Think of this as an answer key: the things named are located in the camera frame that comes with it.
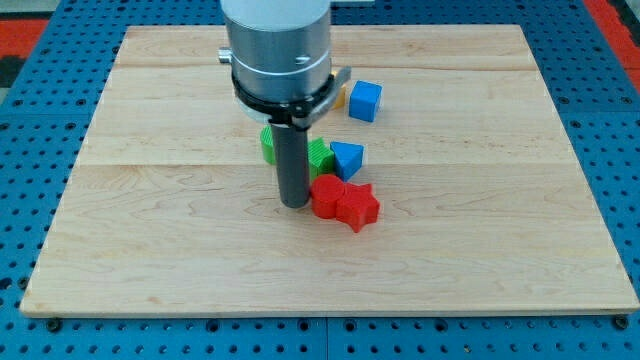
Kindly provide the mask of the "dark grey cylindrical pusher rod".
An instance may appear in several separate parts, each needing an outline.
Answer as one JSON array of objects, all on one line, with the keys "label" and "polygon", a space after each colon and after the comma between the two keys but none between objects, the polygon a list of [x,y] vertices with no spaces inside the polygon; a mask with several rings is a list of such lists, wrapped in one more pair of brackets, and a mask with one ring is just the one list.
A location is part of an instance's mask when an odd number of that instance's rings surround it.
[{"label": "dark grey cylindrical pusher rod", "polygon": [[308,136],[306,130],[271,125],[281,202],[301,208],[309,199]]}]

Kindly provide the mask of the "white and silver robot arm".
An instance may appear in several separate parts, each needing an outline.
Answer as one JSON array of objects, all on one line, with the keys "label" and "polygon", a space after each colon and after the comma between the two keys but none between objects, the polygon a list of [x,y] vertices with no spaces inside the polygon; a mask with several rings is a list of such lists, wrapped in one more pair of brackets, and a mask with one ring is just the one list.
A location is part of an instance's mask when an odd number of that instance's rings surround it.
[{"label": "white and silver robot arm", "polygon": [[333,106],[351,69],[332,73],[329,0],[222,0],[231,66],[241,109],[268,125],[281,202],[309,199],[307,131]]}]

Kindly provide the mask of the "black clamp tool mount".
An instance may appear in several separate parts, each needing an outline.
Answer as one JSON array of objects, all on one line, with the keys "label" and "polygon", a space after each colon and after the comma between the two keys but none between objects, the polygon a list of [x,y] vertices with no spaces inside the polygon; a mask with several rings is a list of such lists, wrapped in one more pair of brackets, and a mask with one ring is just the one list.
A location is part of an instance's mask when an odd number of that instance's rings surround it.
[{"label": "black clamp tool mount", "polygon": [[235,75],[231,75],[231,80],[236,100],[249,118],[261,124],[308,130],[334,106],[342,86],[351,79],[351,73],[350,66],[340,68],[335,75],[330,74],[315,93],[301,100],[279,102],[270,102],[250,94]]}]

